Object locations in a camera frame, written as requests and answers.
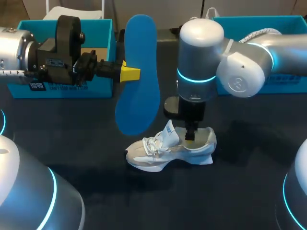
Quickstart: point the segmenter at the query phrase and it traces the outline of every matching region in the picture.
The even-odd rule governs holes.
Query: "label sticker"
[[[31,91],[46,91],[46,87],[43,83],[40,82],[32,82],[29,84]]]

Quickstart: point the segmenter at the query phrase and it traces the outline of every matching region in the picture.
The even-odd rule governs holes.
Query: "sneaker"
[[[175,159],[190,164],[212,164],[211,154],[216,147],[212,128],[199,128],[195,140],[185,140],[186,129],[173,127],[169,120],[163,131],[155,137],[143,138],[126,149],[126,160],[133,167],[147,172],[159,172]]]

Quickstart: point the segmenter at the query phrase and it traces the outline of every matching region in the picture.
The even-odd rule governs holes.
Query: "blue box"
[[[21,21],[18,29],[33,33],[38,42],[55,37],[57,21]],[[107,48],[107,61],[116,60],[116,40],[112,20],[81,20],[86,39],[82,47]],[[109,98],[113,80],[94,76],[81,87],[44,83],[45,91],[32,91],[29,85],[8,84],[14,98]]]
[[[264,28],[274,28],[285,35],[306,34],[307,24],[302,16],[251,16],[214,18],[224,29],[226,38],[239,41],[246,35]],[[229,94],[218,81],[219,94]],[[307,77],[272,74],[259,93],[307,92]]]

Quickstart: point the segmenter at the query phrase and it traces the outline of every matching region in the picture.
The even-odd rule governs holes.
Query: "white cable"
[[[218,13],[218,11],[216,10],[216,8],[214,7],[210,7],[208,10],[207,10],[207,13],[206,13],[206,17],[205,19],[212,19],[214,17],[220,17],[220,14]],[[198,17],[191,17],[190,20],[193,20],[193,19],[198,19]]]
[[[101,0],[101,19],[105,18],[105,0]]]
[[[265,28],[265,29],[262,29],[262,30],[257,30],[257,31],[254,31],[252,33],[250,33],[249,35],[247,35],[245,38],[241,39],[239,42],[240,43],[245,43],[247,42],[248,40],[256,37],[256,36],[259,36],[261,34],[266,34],[266,33],[270,33],[270,34],[276,34],[276,35],[281,35],[282,33],[280,33],[278,30],[275,30],[273,28]]]

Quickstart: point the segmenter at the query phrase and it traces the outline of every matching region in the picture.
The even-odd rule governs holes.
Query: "shoe insole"
[[[128,67],[141,69],[140,80],[126,82],[115,109],[119,130],[125,135],[145,131],[160,105],[157,77],[157,29],[146,15],[132,17],[125,30],[125,58]]]

